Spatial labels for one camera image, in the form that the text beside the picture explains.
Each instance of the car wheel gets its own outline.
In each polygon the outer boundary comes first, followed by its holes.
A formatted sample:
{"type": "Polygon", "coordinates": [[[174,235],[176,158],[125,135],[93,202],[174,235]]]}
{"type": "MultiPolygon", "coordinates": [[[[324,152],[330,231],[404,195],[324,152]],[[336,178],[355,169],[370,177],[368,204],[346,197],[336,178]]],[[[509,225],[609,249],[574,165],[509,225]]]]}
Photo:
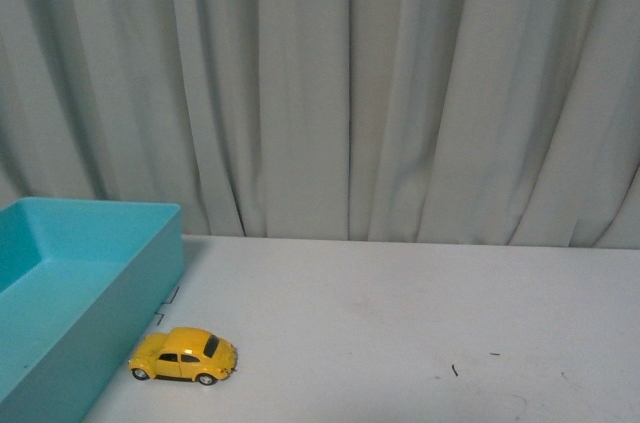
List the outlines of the car wheel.
{"type": "Polygon", "coordinates": [[[198,375],[198,378],[196,378],[196,379],[198,380],[198,383],[200,383],[201,385],[205,385],[205,386],[211,386],[216,381],[218,381],[213,376],[207,375],[206,373],[202,373],[202,374],[198,375]]]}
{"type": "Polygon", "coordinates": [[[131,370],[131,374],[133,375],[133,377],[136,380],[148,380],[149,379],[149,375],[147,375],[147,372],[144,370],[141,370],[140,368],[134,368],[133,370],[131,370]]]}

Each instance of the car windshield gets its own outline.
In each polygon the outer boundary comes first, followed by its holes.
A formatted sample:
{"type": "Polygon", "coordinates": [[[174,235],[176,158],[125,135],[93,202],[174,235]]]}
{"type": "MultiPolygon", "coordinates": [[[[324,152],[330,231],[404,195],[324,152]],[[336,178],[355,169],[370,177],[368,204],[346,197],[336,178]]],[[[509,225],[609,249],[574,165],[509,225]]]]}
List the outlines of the car windshield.
{"type": "Polygon", "coordinates": [[[205,356],[212,358],[213,354],[216,352],[216,348],[218,348],[218,343],[220,343],[218,337],[216,335],[211,335],[209,337],[209,340],[207,341],[207,344],[204,345],[203,353],[205,354],[205,356]]]}

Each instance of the curtain fold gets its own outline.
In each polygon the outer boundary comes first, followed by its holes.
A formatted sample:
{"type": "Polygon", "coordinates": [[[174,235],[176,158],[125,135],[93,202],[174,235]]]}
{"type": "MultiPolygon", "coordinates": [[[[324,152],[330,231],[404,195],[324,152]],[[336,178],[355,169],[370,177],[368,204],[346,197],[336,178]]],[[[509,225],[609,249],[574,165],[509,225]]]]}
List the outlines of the curtain fold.
{"type": "Polygon", "coordinates": [[[640,0],[0,0],[0,205],[640,248],[640,0]]]}

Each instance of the car roof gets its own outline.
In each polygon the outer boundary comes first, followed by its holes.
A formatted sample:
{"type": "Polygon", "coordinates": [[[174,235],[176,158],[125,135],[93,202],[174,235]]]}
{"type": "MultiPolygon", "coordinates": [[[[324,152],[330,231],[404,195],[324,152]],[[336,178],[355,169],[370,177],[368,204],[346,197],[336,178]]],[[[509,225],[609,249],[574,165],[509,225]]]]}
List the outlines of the car roof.
{"type": "Polygon", "coordinates": [[[165,350],[192,350],[202,353],[211,333],[198,328],[174,328],[165,342],[165,350]]]}

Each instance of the car window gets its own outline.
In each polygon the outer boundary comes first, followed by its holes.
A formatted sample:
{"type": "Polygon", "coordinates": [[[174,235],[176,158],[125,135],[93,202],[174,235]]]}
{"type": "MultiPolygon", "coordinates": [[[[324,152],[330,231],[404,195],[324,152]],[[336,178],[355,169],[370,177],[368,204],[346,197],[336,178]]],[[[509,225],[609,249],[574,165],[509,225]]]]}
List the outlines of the car window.
{"type": "Polygon", "coordinates": [[[178,355],[175,353],[163,353],[158,357],[162,361],[178,361],[178,355]]]}
{"type": "Polygon", "coordinates": [[[209,358],[213,357],[213,354],[216,352],[216,348],[218,348],[218,343],[220,343],[218,337],[216,335],[211,335],[207,344],[204,345],[203,353],[205,356],[208,356],[209,358]]]}
{"type": "Polygon", "coordinates": [[[191,355],[181,355],[180,356],[180,360],[183,363],[198,363],[200,361],[198,358],[196,358],[195,356],[191,356],[191,355]]]}

